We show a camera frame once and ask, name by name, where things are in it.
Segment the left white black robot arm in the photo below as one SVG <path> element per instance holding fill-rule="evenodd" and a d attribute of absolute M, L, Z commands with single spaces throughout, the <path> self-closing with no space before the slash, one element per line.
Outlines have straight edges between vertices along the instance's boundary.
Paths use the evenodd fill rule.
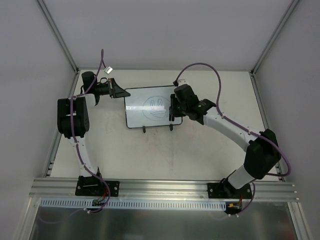
<path fill-rule="evenodd" d="M 75 151 L 80 168 L 80 185 L 87 186 L 93 195 L 99 195 L 104 191 L 105 184 L 89 150 L 89 109 L 99 104 L 101 96 L 117 99 L 129 97 L 131 94 L 121 88 L 114 78 L 101 83 L 98 75 L 92 71 L 84 72 L 81 77 L 82 91 L 79 95 L 57 100 L 57 128 Z"/>

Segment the small black-framed whiteboard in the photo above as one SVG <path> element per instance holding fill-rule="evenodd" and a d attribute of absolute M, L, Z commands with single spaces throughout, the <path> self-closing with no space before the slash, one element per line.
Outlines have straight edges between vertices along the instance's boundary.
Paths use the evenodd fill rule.
<path fill-rule="evenodd" d="M 129 129 L 181 125 L 181 117 L 170 121 L 173 85 L 127 88 L 124 98 L 126 126 Z"/>

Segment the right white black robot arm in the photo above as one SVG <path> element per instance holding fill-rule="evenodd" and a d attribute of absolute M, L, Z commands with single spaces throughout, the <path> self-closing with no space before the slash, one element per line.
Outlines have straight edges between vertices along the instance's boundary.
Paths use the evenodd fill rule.
<path fill-rule="evenodd" d="M 224 193 L 235 198 L 246 184 L 263 179 L 279 162 L 276 135 L 270 129 L 255 133 L 223 115 L 217 103 L 199 100 L 192 87 L 183 84 L 170 96 L 169 118 L 189 117 L 201 125 L 213 128 L 236 143 L 244 152 L 244 163 L 222 181 Z"/>

